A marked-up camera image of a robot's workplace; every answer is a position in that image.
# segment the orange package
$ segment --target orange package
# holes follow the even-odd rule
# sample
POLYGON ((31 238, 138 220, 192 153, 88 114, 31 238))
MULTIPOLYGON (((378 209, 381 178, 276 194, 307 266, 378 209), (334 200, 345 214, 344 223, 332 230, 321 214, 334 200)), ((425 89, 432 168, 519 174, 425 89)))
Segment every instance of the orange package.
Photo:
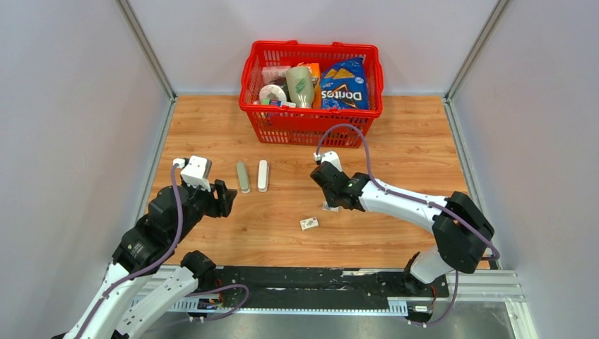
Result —
POLYGON ((317 62, 311 64, 300 63, 298 66, 306 66, 310 69, 312 75, 312 84, 314 85, 314 101, 312 102, 313 108, 320 108, 321 105, 321 93, 320 93, 320 65, 317 62))

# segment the blue doritos bag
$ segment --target blue doritos bag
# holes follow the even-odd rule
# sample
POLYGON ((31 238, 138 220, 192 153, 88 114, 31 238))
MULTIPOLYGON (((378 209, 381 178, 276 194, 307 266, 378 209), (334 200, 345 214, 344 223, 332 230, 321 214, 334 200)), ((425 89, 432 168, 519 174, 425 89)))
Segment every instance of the blue doritos bag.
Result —
POLYGON ((368 109, 368 88, 362 58, 338 62, 322 73, 321 108, 368 109))

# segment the red shopping basket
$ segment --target red shopping basket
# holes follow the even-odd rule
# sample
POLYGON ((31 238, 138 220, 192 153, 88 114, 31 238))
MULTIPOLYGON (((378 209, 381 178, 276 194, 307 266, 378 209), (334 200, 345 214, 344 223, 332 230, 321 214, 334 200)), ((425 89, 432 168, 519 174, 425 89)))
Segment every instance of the red shopping basket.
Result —
MULTIPOLYGON (((383 70, 379 50, 367 44, 300 44, 297 41, 256 41, 251 48, 242 75, 239 108, 247 113, 258 139, 263 143, 316 145, 323 133, 336 124, 356 126, 364 135, 383 111, 383 70), (289 108, 255 105, 264 86, 262 67, 296 66, 300 62, 318 62, 321 72, 334 63, 362 57, 368 85, 368 109, 289 108)), ((339 128, 331 132, 323 145, 358 147, 362 140, 355 131, 339 128)))

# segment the wood grain surface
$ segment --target wood grain surface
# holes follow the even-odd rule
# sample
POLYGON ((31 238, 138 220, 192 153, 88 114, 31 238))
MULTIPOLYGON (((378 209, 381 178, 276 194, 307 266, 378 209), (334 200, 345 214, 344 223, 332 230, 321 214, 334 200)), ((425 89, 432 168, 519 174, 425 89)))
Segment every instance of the wood grain surface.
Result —
MULTIPOLYGON (((367 139, 377 178, 425 194, 466 191, 439 97, 385 97, 367 139)), ((389 216, 322 210, 323 194, 309 177, 314 149, 260 143, 237 97, 180 97, 150 198, 170 185, 172 159, 191 155, 211 159, 210 181, 232 189, 239 189, 235 165, 245 162, 251 192, 238 193, 230 217, 202 219, 168 262, 199 250, 217 265, 402 268, 434 244, 423 229, 389 216), (271 167, 266 193, 256 187, 261 159, 271 167), (300 220, 314 216, 320 227, 303 232, 300 220)), ((350 177, 366 171, 363 147, 335 150, 350 177)))

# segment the gray floor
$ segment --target gray floor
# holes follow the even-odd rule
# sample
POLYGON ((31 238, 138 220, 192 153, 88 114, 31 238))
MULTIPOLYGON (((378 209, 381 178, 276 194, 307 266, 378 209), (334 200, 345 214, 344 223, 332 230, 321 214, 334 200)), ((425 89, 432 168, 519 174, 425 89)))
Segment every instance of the gray floor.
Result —
MULTIPOLYGON (((441 314, 446 303, 439 303, 441 314)), ((155 325, 184 319, 183 314, 165 314, 155 325)), ((143 339, 374 339, 374 338, 514 338, 502 303, 458 303, 443 323, 416 328, 386 316, 290 316, 236 314, 208 323, 185 323, 148 333, 143 339)))

